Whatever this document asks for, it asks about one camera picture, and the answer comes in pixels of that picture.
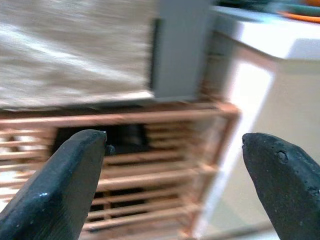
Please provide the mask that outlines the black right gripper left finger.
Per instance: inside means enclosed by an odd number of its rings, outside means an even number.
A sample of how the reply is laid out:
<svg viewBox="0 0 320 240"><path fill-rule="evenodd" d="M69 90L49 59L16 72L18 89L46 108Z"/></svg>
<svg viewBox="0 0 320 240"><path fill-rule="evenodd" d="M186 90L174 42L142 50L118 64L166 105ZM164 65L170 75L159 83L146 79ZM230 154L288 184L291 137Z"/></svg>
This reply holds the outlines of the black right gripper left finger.
<svg viewBox="0 0 320 240"><path fill-rule="evenodd" d="M78 240L96 193L107 134L82 130L0 212L0 240Z"/></svg>

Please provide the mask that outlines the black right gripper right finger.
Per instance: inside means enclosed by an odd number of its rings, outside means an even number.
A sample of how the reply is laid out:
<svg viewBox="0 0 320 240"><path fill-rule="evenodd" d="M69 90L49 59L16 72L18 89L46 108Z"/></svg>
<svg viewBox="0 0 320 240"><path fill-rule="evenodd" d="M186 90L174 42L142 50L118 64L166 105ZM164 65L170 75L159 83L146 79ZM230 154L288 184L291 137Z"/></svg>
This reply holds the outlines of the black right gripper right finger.
<svg viewBox="0 0 320 240"><path fill-rule="evenodd" d="M280 240L320 240L320 165L301 147L266 133L242 136L242 155Z"/></svg>

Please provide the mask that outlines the small fridge door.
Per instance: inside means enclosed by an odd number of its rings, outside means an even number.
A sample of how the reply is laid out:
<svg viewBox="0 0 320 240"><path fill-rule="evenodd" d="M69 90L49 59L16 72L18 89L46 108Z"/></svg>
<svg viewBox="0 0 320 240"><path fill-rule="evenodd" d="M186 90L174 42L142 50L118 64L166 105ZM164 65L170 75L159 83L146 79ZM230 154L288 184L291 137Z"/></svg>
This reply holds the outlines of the small fridge door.
<svg viewBox="0 0 320 240"><path fill-rule="evenodd" d="M0 109L153 98L157 0L0 0Z"/></svg>

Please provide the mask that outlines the small grey fridge cabinet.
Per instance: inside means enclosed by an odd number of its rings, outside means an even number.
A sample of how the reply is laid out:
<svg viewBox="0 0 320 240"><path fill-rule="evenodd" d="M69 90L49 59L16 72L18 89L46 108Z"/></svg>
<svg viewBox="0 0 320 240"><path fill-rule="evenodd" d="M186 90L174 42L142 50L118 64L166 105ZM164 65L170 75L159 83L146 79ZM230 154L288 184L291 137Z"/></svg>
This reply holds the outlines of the small grey fridge cabinet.
<svg viewBox="0 0 320 240"><path fill-rule="evenodd" d="M151 90L157 102L198 98L206 68L215 0L157 0Z"/></svg>

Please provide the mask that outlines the white counter cabinet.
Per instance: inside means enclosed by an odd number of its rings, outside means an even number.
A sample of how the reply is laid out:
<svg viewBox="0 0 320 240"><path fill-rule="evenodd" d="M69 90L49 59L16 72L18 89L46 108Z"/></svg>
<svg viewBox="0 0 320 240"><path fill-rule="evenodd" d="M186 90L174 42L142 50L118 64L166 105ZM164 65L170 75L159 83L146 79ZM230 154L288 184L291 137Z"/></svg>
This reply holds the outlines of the white counter cabinet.
<svg viewBox="0 0 320 240"><path fill-rule="evenodd" d="M242 136L264 132L320 160L320 23L214 6L209 79L240 110L218 158L194 236L275 239L242 159Z"/></svg>

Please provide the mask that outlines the brown wooden slatted rack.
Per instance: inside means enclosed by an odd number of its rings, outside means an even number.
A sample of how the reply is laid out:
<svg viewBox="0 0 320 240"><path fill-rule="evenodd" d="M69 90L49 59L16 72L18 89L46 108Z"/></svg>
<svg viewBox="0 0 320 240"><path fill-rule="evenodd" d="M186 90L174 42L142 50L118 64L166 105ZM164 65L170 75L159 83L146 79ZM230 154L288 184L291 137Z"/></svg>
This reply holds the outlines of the brown wooden slatted rack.
<svg viewBox="0 0 320 240"><path fill-rule="evenodd" d="M226 102L0 113L0 212L74 134L106 132L78 240L185 240L240 112Z"/></svg>

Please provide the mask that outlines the orange plate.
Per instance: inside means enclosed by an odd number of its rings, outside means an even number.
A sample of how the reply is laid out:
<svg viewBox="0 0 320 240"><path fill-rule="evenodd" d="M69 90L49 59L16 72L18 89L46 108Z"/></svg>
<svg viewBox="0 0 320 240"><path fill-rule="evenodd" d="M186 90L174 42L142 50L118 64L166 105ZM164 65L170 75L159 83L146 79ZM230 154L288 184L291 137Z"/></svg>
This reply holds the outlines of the orange plate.
<svg viewBox="0 0 320 240"><path fill-rule="evenodd" d="M307 3L309 6L320 7L320 0L302 0L304 3ZM309 22L320 24L320 16L306 16L306 15L297 15L297 14L280 14L280 16L297 21Z"/></svg>

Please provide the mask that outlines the teal plate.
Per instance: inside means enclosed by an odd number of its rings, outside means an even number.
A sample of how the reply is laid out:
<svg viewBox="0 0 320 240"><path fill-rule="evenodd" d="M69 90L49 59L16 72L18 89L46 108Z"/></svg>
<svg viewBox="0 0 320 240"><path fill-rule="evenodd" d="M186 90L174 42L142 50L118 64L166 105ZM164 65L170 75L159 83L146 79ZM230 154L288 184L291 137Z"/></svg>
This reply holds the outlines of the teal plate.
<svg viewBox="0 0 320 240"><path fill-rule="evenodd" d="M320 6L311 6L303 0L271 0L267 5L271 13L320 17Z"/></svg>

